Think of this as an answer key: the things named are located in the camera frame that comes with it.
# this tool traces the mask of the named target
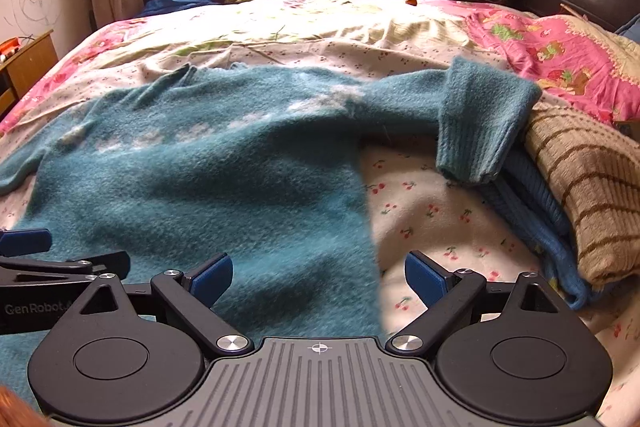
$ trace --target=blue knit sweater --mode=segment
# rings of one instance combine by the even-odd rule
[[[437,134],[440,171],[482,183],[539,95],[462,59],[378,82],[185,66],[51,121],[0,165],[0,194],[37,171],[18,227],[50,229],[52,260],[126,250],[132,282],[225,251],[234,281],[214,310],[256,341],[378,335],[359,137]],[[40,337],[0,339],[0,375],[23,396]]]

